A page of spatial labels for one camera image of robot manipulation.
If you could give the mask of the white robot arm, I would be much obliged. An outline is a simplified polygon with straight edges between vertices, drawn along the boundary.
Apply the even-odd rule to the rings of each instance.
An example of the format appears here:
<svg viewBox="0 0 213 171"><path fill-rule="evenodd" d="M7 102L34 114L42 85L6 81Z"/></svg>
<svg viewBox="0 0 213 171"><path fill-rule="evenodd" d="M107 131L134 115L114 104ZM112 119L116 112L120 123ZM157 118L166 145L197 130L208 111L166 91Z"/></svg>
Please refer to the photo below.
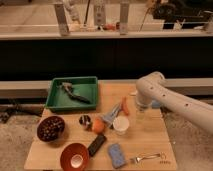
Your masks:
<svg viewBox="0 0 213 171"><path fill-rule="evenodd" d="M152 72L136 81L136 104L143 109L158 101L171 111L213 134L213 106L169 90L163 86L165 77Z"/></svg>

